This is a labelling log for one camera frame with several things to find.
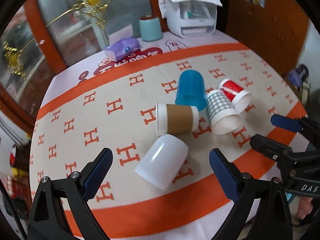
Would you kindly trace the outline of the grey checked paper cup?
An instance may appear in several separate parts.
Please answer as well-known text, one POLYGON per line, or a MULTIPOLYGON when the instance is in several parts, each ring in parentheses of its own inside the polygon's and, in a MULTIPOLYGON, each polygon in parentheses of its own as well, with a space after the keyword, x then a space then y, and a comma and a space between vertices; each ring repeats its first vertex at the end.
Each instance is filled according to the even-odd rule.
POLYGON ((212 90, 207 94, 206 102, 211 127, 215 134, 227 134, 239 127, 241 117, 223 91, 212 90))

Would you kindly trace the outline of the purple tissue pack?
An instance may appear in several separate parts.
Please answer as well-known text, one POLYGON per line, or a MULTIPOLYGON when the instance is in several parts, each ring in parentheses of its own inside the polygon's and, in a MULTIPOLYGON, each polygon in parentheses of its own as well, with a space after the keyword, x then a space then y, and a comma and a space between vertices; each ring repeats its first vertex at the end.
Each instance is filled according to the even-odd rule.
POLYGON ((105 48, 105 54, 108 59, 118 62, 140 48, 140 43, 136 38, 122 38, 115 44, 105 48))

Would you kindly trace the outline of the red white paper cup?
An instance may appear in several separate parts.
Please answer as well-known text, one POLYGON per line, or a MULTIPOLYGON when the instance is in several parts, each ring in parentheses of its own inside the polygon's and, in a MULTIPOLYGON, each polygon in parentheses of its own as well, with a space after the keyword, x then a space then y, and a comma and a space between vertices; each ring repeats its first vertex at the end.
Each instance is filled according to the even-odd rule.
POLYGON ((221 81, 218 89, 225 93, 239 113, 243 112, 252 100, 252 94, 231 79, 221 81))

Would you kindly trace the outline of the plain white cup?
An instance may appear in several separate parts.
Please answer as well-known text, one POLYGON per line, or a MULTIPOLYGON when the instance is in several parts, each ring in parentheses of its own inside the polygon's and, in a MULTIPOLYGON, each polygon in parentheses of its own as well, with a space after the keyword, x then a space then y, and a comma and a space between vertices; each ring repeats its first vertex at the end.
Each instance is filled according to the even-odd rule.
POLYGON ((166 190, 186 160, 188 151, 182 140, 165 134, 154 142, 135 172, 152 185, 166 190))

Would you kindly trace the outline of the brown sleeve paper cup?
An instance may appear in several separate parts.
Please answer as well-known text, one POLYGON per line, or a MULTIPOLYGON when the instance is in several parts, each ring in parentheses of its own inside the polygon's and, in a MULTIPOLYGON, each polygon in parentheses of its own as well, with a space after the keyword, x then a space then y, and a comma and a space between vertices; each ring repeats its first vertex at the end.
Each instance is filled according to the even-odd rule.
POLYGON ((177 135, 194 132, 199 125, 200 114, 195 106, 156 103, 156 134, 177 135))

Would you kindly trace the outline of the teal canister brown lid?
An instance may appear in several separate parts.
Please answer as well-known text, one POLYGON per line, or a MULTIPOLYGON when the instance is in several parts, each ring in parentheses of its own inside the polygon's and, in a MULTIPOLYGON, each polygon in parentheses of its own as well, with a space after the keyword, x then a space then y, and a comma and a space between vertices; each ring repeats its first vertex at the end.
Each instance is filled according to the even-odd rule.
POLYGON ((163 37, 161 23, 157 16, 145 15, 139 20, 141 39, 145 42, 157 41, 163 37))

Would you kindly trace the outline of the wooden glass cabinet doors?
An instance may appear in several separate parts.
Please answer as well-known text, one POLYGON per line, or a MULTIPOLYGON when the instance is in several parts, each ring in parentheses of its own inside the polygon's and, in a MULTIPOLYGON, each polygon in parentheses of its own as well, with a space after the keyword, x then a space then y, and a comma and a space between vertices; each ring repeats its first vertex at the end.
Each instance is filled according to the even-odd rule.
POLYGON ((157 0, 26 0, 1 35, 1 109, 33 122, 53 77, 101 51, 111 34, 159 15, 157 0))

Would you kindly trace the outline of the blue translucent plastic cup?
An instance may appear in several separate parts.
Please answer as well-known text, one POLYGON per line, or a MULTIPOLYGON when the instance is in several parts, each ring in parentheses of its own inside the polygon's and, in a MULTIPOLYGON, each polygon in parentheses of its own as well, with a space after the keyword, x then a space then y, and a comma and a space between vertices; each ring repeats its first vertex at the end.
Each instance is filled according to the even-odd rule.
POLYGON ((176 105, 195 106, 198 111, 207 107, 204 79, 195 70, 185 70, 179 77, 176 105))

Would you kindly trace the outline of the white countertop appliance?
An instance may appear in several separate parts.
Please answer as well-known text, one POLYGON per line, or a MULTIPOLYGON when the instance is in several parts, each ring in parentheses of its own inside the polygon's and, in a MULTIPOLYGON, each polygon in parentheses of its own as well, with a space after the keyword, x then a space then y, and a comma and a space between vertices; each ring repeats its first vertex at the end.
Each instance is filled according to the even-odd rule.
POLYGON ((181 38, 215 33, 217 18, 215 4, 165 0, 165 9, 168 29, 181 38))

